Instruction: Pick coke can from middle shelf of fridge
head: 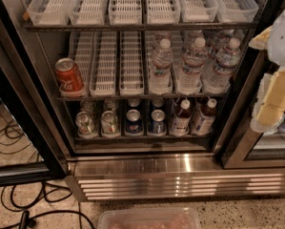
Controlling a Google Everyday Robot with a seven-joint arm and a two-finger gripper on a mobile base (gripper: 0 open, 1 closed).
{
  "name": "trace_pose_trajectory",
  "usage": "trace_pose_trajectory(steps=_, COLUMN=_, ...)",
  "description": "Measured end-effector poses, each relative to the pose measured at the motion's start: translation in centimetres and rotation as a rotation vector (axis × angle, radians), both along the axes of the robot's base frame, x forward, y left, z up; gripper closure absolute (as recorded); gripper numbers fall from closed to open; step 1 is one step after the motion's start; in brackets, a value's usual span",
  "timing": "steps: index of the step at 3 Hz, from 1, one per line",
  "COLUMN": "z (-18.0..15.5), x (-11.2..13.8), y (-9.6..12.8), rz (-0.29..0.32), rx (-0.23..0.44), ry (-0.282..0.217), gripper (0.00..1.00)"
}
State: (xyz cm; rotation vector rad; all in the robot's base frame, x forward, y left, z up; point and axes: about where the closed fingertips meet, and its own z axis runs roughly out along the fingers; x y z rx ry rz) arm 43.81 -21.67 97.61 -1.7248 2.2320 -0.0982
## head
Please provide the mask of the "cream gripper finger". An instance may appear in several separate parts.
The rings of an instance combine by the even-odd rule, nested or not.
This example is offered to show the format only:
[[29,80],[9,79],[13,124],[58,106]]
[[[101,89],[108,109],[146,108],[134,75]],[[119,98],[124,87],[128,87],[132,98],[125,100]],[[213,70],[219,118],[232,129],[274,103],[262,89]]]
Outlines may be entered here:
[[257,93],[254,118],[258,123],[274,127],[285,112],[285,68],[274,74],[265,73]]
[[260,50],[260,51],[266,50],[271,30],[272,30],[272,26],[268,27],[263,32],[261,32],[259,35],[254,37],[249,42],[249,47],[253,48],[253,49],[256,49],[256,50]]

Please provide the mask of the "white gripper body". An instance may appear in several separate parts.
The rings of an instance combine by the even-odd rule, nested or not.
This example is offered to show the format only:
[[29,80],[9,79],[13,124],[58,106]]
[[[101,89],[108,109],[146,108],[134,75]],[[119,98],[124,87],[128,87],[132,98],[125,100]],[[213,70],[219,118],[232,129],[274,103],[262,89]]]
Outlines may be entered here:
[[276,18],[267,44],[269,59],[285,67],[285,10]]

